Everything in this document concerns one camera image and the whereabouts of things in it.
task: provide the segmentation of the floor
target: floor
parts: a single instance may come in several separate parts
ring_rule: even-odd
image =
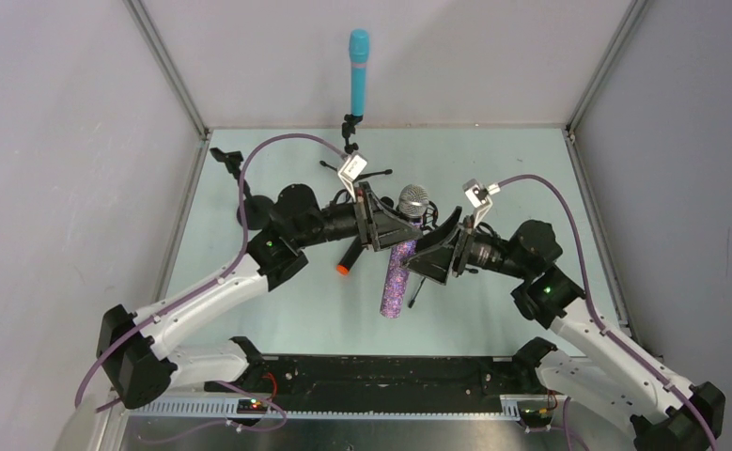
[[[285,132],[307,132],[342,146],[340,130],[217,130],[210,146],[240,150],[244,156],[265,139]],[[386,168],[391,176],[372,179],[378,195],[397,198],[409,183],[425,186],[447,217],[455,206],[465,208],[461,186],[476,178],[485,184],[534,173],[550,180],[573,210],[596,305],[615,322],[615,307],[600,264],[568,151],[557,129],[362,129],[355,135],[368,160],[366,171]],[[254,194],[272,199],[290,183],[305,183],[320,205],[341,186],[319,160],[338,164],[336,156],[307,140],[272,144],[254,159],[247,174]],[[169,284],[174,294],[226,264],[241,246],[235,219],[236,186],[221,163],[206,159],[180,243]],[[553,224],[564,250],[558,265],[581,282],[575,244],[565,213],[545,187],[522,181],[494,197],[486,218],[508,238],[523,221],[535,218]],[[448,285],[427,282],[413,309],[398,319],[379,314],[388,252],[364,253],[348,277],[335,271],[349,241],[307,249],[310,264],[268,295],[239,305],[192,336],[192,344],[246,335],[268,353],[512,355],[535,336],[542,336],[571,355],[582,355],[569,343],[524,319],[509,292],[518,281],[499,274],[466,274]],[[414,290],[420,278],[411,280]]]

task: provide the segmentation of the tripod base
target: tripod base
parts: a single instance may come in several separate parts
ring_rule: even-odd
[[[260,230],[265,227],[271,218],[269,212],[272,211],[274,203],[265,195],[253,195],[251,198],[243,202],[243,209],[246,211],[246,228],[250,230]],[[241,211],[236,209],[236,219],[241,223]]]

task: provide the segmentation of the microphone grille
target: microphone grille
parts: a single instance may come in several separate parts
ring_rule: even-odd
[[[398,195],[398,212],[408,218],[420,218],[429,205],[429,194],[421,185],[407,185]]]

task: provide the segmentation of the metal bracket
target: metal bracket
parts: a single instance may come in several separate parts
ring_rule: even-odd
[[[356,198],[354,195],[354,182],[366,169],[367,164],[368,162],[360,155],[360,152],[353,152],[337,170],[338,178],[352,199]]]
[[[493,183],[485,188],[485,185],[479,183],[478,180],[470,179],[462,185],[462,191],[465,192],[465,197],[474,206],[474,227],[476,227],[492,208],[491,195],[501,191],[501,188],[499,188],[498,183]]]

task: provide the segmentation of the wire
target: wire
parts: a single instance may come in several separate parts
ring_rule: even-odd
[[[260,401],[260,402],[268,405],[269,407],[274,408],[280,414],[280,416],[281,416],[280,423],[277,424],[277,425],[268,426],[268,427],[265,427],[265,428],[256,428],[256,427],[253,427],[253,426],[246,426],[246,425],[242,425],[241,423],[236,423],[233,420],[219,419],[219,420],[213,420],[213,421],[209,421],[207,423],[203,423],[203,424],[198,425],[198,426],[196,426],[194,428],[191,428],[189,430],[183,431],[183,432],[181,432],[178,435],[174,435],[174,436],[169,437],[169,438],[166,438],[166,439],[150,440],[150,439],[145,439],[141,435],[138,435],[139,441],[141,443],[149,444],[149,445],[170,443],[170,442],[175,442],[177,440],[180,440],[180,439],[183,439],[185,437],[188,437],[189,435],[191,435],[191,434],[193,434],[193,433],[195,433],[195,432],[197,432],[199,430],[202,430],[204,428],[210,428],[210,427],[213,427],[213,426],[221,426],[221,425],[226,425],[226,426],[236,425],[236,429],[249,430],[249,431],[252,431],[252,432],[271,432],[273,430],[277,430],[277,429],[281,428],[288,421],[288,414],[286,413],[286,411],[283,410],[283,408],[281,408],[280,406],[274,404],[271,401],[270,398],[257,397],[255,395],[253,395],[253,394],[251,394],[249,392],[245,392],[241,388],[239,388],[239,387],[237,387],[237,386],[235,386],[235,385],[233,385],[231,383],[225,382],[225,381],[216,381],[216,383],[218,383],[218,384],[222,385],[223,387],[225,387],[225,388],[227,388],[229,390],[232,390],[232,391],[234,391],[234,392],[236,392],[236,393],[238,393],[240,395],[244,395],[245,397],[252,398],[252,399],[256,399],[256,400],[258,400],[258,401]]]
[[[344,204],[347,203],[347,202],[349,202],[351,200],[351,196],[349,195],[349,191],[346,188],[344,188],[344,189],[340,190],[339,192],[335,193],[335,197],[333,197],[333,200],[330,203],[332,205],[336,205],[338,203],[338,199],[340,198],[341,195],[344,196],[344,198],[343,198],[343,203]]]
[[[573,447],[570,443],[570,426],[568,425],[568,406],[570,405],[570,397],[565,398],[565,404],[562,406],[562,429],[565,431],[565,440],[568,441],[568,451],[572,451]]]
[[[549,411],[555,411],[557,407],[559,407],[559,399],[556,398],[556,393],[554,393],[552,390],[548,391],[548,401],[551,401],[551,398],[553,398],[553,407],[549,407]]]
[[[274,374],[272,373],[266,373],[263,375],[262,379],[268,379],[272,381],[272,395],[269,397],[269,400],[274,399],[274,397],[277,396],[277,379],[274,378]]]
[[[587,446],[587,443],[584,441],[582,436],[580,436],[579,434],[577,434],[575,432],[568,432],[564,428],[561,428],[559,426],[547,426],[545,428],[530,428],[526,425],[525,422],[523,422],[523,420],[520,420],[518,423],[516,423],[516,425],[523,428],[527,434],[531,433],[531,432],[551,432],[552,430],[557,430],[557,431],[563,432],[563,433],[565,433],[566,439],[572,438],[573,440],[576,441],[576,443],[580,444],[582,446],[582,448],[584,448],[584,451],[589,451],[589,446]]]
[[[216,286],[217,277],[227,277],[231,273],[233,273],[236,268],[238,267],[239,263],[243,260],[244,256],[246,255],[246,244],[249,241],[249,229],[247,228],[246,223],[246,211],[244,209],[244,199],[243,199],[243,186],[245,182],[244,176],[246,175],[246,170],[249,167],[249,164],[252,162],[252,160],[255,158],[255,156],[266,146],[268,146],[271,143],[275,143],[277,141],[282,141],[284,139],[291,139],[291,138],[301,138],[301,139],[309,139],[311,141],[316,141],[317,143],[323,144],[327,148],[331,149],[333,152],[337,153],[342,159],[347,158],[347,154],[343,152],[342,150],[336,148],[332,143],[325,141],[317,136],[314,136],[312,134],[307,133],[286,133],[286,134],[280,134],[277,136],[274,136],[272,138],[267,139],[266,141],[263,141],[260,143],[253,151],[249,154],[249,156],[246,158],[246,161],[243,163],[243,167],[241,168],[241,177],[239,178],[239,212],[241,213],[241,229],[243,230],[243,237],[241,238],[241,249],[239,250],[239,253],[236,255],[236,257],[233,259],[233,261],[227,265],[226,270],[222,270],[221,273],[215,274],[207,282],[200,285],[198,288],[193,289],[191,292],[187,293],[183,297],[177,299],[175,302],[165,306],[158,312],[154,313],[153,315],[150,315],[147,319],[143,320],[142,322],[138,323],[137,325],[133,326],[132,329],[130,329],[128,332],[123,334],[120,338],[118,338],[114,343],[111,344],[111,346],[108,347],[107,350],[103,351],[100,357],[95,361],[95,363],[89,368],[89,370],[86,372],[86,375],[84,376],[83,380],[81,381],[81,384],[78,386],[78,391],[75,393],[75,408],[81,405],[81,402],[84,399],[84,394],[86,393],[86,388],[89,385],[89,382],[92,380],[94,375],[97,373],[97,371],[100,369],[102,364],[105,363],[106,360],[113,354],[116,350],[119,349],[125,342],[127,342],[132,336],[135,334],[138,334],[142,329],[149,326],[149,324],[152,324],[156,317],[162,317],[172,310],[175,310],[176,308],[179,308],[181,305],[189,302],[194,297],[202,294],[203,292],[207,291],[211,287]],[[102,410],[109,409],[111,406],[113,406],[112,403],[107,403],[102,406]]]
[[[665,390],[669,390],[683,405],[687,407],[687,409],[692,413],[695,419],[697,419],[697,422],[700,424],[700,427],[706,434],[706,438],[709,439],[709,446],[713,451],[716,451],[717,439],[714,438],[714,433],[711,431],[709,424],[706,422],[706,419],[703,418],[703,415],[700,414],[694,404],[692,404],[692,402],[686,397],[686,395],[684,395],[678,389],[678,387],[676,387],[669,379],[667,379],[667,377],[664,376],[661,371],[656,369],[655,366],[651,365],[642,355],[640,355],[636,350],[627,345],[613,331],[607,329],[606,324],[601,320],[600,315],[595,308],[595,303],[593,302],[592,292],[589,286],[589,279],[587,278],[587,267],[584,259],[584,249],[582,248],[582,239],[581,237],[579,237],[579,229],[576,226],[576,220],[573,218],[573,213],[570,211],[570,207],[568,207],[568,202],[565,201],[565,197],[562,196],[562,193],[560,193],[559,190],[557,190],[556,187],[554,187],[549,181],[535,174],[521,174],[519,176],[510,177],[509,179],[499,181],[498,186],[499,188],[504,188],[508,184],[514,183],[519,180],[535,180],[542,183],[549,190],[551,190],[553,195],[555,195],[556,198],[559,200],[562,208],[565,210],[565,214],[568,216],[568,221],[570,222],[570,229],[573,231],[573,238],[576,240],[576,253],[579,256],[579,267],[582,273],[582,280],[584,280],[584,296],[586,297],[585,301],[587,305],[587,311],[589,312],[590,318],[592,318],[592,320],[595,322],[595,325],[598,326],[600,333],[608,336],[610,340],[612,340],[616,345],[623,349],[632,359],[634,359],[638,364],[644,367],[648,373],[653,375],[653,377],[656,378],[656,380],[665,387]]]

